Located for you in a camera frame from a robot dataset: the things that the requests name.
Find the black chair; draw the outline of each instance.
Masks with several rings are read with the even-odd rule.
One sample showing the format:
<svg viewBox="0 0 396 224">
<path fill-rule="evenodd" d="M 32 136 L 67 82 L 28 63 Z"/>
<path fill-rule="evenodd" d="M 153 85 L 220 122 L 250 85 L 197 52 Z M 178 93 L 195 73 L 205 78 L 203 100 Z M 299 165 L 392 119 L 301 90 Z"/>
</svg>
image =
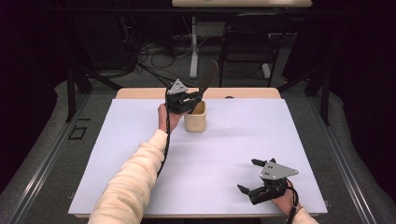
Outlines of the black chair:
<svg viewBox="0 0 396 224">
<path fill-rule="evenodd" d="M 264 63 L 270 63 L 267 84 L 270 87 L 281 40 L 289 25 L 284 16 L 262 13 L 240 13 L 226 21 L 219 55 L 219 86 L 222 86 L 224 62 L 227 62 L 256 63 L 260 70 Z"/>
</svg>

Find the gray carpet floor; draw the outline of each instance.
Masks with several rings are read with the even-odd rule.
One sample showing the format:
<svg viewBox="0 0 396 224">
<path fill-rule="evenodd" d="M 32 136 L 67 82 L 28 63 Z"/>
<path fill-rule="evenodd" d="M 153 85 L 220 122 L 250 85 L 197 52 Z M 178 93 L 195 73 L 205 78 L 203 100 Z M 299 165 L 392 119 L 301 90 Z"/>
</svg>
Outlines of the gray carpet floor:
<svg viewBox="0 0 396 224">
<path fill-rule="evenodd" d="M 292 39 L 286 42 L 280 52 L 273 86 L 284 83 L 280 76 L 282 68 L 288 58 L 292 46 Z M 216 41 L 205 42 L 200 46 L 198 76 L 205 72 L 205 65 L 211 60 L 217 60 L 219 46 Z M 178 74 L 189 80 L 190 59 L 184 57 L 170 57 L 159 53 L 152 56 L 142 56 L 147 66 L 170 66 L 157 72 L 163 76 L 175 78 Z M 112 80 L 124 87 L 162 87 L 163 84 L 155 77 L 135 69 L 131 74 L 115 77 Z M 227 80 L 225 87 L 256 86 L 265 82 L 257 80 L 241 81 Z M 72 202 L 73 192 L 77 190 L 85 166 L 90 157 L 92 147 L 100 132 L 101 126 L 116 92 L 108 86 L 92 80 L 94 91 L 90 95 L 77 92 L 80 100 L 79 111 L 70 124 L 65 124 L 67 117 L 67 96 L 65 83 L 56 88 L 58 104 L 43 133 L 40 135 L 31 153 L 26 158 L 20 170 L 16 173 L 6 190 L 0 195 L 0 223 L 86 223 L 86 219 L 67 214 Z M 324 200 L 330 202 L 329 214 L 316 217 L 320 223 L 367 223 L 359 210 L 359 202 L 351 193 L 335 162 L 332 152 L 334 142 L 329 140 L 328 132 L 333 134 L 337 147 L 346 159 L 346 166 L 350 168 L 361 190 L 359 194 L 370 208 L 376 223 L 394 223 L 396 207 L 389 196 L 375 183 L 365 164 L 361 162 L 350 142 L 349 131 L 343 112 L 342 101 L 331 94 L 330 98 L 330 127 L 323 127 L 318 117 L 318 98 L 306 98 L 303 94 L 305 83 L 283 92 L 282 98 L 287 101 L 290 113 L 304 146 L 305 153 L 318 181 Z M 72 133 L 73 128 L 86 130 L 82 139 L 73 139 L 78 132 Z M 38 173 L 46 167 L 47 172 Z M 34 191 L 27 187 L 34 186 L 35 177 L 39 176 L 42 185 L 37 185 Z M 284 217 L 263 218 L 262 223 L 285 223 Z"/>
</svg>

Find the beige box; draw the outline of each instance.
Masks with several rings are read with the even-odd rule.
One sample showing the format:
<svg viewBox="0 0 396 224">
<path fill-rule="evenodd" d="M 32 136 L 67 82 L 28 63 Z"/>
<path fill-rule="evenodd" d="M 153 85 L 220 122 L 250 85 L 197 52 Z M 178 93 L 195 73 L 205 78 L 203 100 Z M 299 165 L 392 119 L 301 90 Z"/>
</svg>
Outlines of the beige box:
<svg viewBox="0 0 396 224">
<path fill-rule="evenodd" d="M 201 101 L 190 114 L 184 116 L 184 128 L 187 132 L 201 133 L 206 128 L 206 103 Z"/>
</svg>

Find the long sleeve shirt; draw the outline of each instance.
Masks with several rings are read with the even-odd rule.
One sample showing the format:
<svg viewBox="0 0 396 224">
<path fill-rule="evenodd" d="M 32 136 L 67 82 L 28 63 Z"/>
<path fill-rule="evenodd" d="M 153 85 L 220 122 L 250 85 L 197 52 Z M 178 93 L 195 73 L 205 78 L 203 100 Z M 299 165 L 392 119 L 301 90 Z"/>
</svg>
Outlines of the long sleeve shirt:
<svg viewBox="0 0 396 224">
<path fill-rule="evenodd" d="M 139 224 L 149 204 L 150 191 L 164 159 L 167 134 L 156 130 L 154 135 L 139 145 L 127 162 L 107 183 L 96 202 L 89 223 Z M 296 214 L 293 224 L 317 223 L 304 208 Z"/>
</svg>

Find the desk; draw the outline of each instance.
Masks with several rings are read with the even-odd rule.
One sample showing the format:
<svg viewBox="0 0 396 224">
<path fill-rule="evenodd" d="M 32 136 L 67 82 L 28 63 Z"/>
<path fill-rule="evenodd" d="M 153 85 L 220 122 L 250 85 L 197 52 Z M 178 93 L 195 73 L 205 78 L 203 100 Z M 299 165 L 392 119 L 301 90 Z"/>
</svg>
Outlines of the desk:
<svg viewBox="0 0 396 224">
<path fill-rule="evenodd" d="M 152 135 L 158 125 L 153 118 L 163 96 L 163 88 L 120 90 L 107 113 L 69 214 L 89 215 L 107 181 L 134 153 L 135 146 Z M 290 112 L 276 89 L 210 88 L 204 100 L 206 130 L 187 133 L 184 120 L 180 120 L 145 217 L 279 216 L 271 202 L 252 205 L 236 186 L 259 187 L 262 168 L 250 160 L 273 157 L 299 170 L 290 180 L 299 187 L 301 202 L 308 212 L 327 213 Z"/>
<path fill-rule="evenodd" d="M 172 5 L 174 7 L 311 7 L 312 2 L 311 0 L 173 0 Z M 198 48 L 196 17 L 192 17 L 191 36 L 192 55 L 190 78 L 197 78 Z"/>
</svg>

